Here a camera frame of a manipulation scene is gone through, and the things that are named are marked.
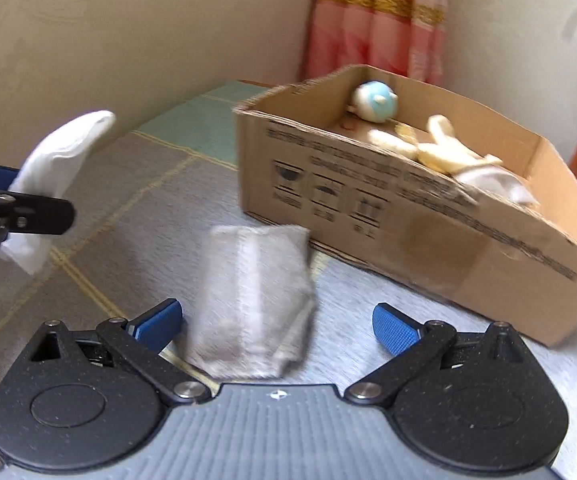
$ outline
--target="pink curtain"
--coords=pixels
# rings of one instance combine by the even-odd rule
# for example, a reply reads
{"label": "pink curtain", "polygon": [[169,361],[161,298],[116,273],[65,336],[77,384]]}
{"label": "pink curtain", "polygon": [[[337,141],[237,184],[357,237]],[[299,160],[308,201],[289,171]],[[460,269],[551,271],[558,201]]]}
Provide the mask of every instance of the pink curtain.
{"label": "pink curtain", "polygon": [[439,84],[447,0],[317,0],[305,77],[351,63]]}

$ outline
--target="beige wall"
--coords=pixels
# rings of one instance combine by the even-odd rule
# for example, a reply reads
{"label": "beige wall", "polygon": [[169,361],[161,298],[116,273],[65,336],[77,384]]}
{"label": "beige wall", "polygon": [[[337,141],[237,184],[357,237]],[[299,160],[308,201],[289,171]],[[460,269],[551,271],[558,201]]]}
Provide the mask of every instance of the beige wall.
{"label": "beige wall", "polygon": [[228,78],[297,78],[311,0],[0,0],[0,163],[107,108],[116,133]]}
{"label": "beige wall", "polygon": [[449,0],[444,85],[577,145],[577,0]]}

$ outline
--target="screw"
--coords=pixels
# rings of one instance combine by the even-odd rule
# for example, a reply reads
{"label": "screw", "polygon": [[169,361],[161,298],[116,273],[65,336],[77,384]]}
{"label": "screw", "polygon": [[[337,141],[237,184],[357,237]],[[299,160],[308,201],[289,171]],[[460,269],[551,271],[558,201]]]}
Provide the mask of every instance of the screw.
{"label": "screw", "polygon": [[182,399],[197,399],[206,391],[206,386],[197,381],[184,381],[183,383],[175,384],[172,391]]}
{"label": "screw", "polygon": [[357,383],[348,389],[348,393],[356,399],[375,399],[382,393],[382,386],[375,383]]}

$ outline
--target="open cardboard box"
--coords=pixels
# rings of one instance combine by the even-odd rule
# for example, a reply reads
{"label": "open cardboard box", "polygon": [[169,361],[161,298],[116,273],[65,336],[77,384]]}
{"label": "open cardboard box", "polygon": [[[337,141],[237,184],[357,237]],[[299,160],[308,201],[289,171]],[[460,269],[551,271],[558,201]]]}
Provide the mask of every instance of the open cardboard box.
{"label": "open cardboard box", "polygon": [[[402,123],[425,130],[429,116],[448,117],[466,146],[525,178],[539,206],[362,142],[371,127],[388,130],[345,124],[353,90],[370,80],[398,94]],[[234,111],[245,212],[308,227],[324,251],[546,345],[577,326],[577,180],[548,140],[463,96],[362,65],[271,89]]]}

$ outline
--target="blue and white ball toy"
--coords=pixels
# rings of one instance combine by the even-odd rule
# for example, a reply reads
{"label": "blue and white ball toy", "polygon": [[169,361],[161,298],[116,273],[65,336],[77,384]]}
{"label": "blue and white ball toy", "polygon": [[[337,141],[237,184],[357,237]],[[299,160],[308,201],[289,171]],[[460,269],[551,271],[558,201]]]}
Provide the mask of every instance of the blue and white ball toy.
{"label": "blue and white ball toy", "polygon": [[369,81],[355,89],[348,110],[364,121],[385,123],[397,115],[397,95],[381,81]]}

